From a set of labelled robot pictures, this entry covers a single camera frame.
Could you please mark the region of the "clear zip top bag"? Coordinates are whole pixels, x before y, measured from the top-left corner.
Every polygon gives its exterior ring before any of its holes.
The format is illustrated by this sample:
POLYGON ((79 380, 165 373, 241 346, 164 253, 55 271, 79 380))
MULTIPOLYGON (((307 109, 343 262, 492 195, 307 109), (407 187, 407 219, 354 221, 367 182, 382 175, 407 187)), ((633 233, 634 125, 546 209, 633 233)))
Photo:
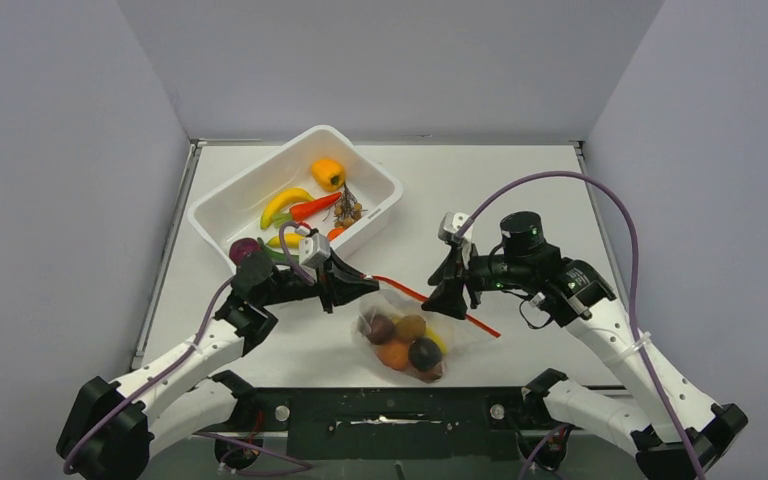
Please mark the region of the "clear zip top bag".
POLYGON ((464 320, 425 311, 428 298, 389 277, 375 275, 379 290, 358 301, 352 340, 378 375, 433 384, 467 353, 501 333, 469 315, 464 320))

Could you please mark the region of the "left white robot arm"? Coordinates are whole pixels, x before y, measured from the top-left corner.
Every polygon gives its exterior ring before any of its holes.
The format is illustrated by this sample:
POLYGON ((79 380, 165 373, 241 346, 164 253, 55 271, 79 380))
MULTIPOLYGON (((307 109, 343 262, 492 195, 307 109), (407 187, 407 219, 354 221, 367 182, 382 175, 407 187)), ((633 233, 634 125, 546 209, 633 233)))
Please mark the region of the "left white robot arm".
POLYGON ((114 380, 96 376, 78 390, 56 444, 67 475, 85 479, 136 479, 170 432, 153 424, 169 407, 184 406, 211 373, 264 342, 278 323, 271 305, 316 298, 331 313, 378 291, 380 284, 332 255, 311 283, 281 269, 262 251, 243 257, 213 295, 196 333, 140 370, 114 380))

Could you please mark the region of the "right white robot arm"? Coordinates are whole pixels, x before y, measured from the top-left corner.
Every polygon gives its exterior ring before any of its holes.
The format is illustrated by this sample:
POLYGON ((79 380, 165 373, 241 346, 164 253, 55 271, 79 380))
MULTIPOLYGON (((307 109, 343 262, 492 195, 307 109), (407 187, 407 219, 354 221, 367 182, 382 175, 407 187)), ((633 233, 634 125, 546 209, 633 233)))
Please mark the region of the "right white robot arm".
POLYGON ((438 237, 450 251, 431 275, 425 311, 463 320, 491 291, 523 293, 527 303, 590 349, 634 402, 626 404, 547 369, 526 386, 524 417, 584 429, 632 456, 648 479, 698 479, 729 450, 748 418, 698 389, 632 326, 610 284, 588 263, 544 238, 538 214, 510 214, 496 250, 481 255, 465 213, 447 213, 438 237))

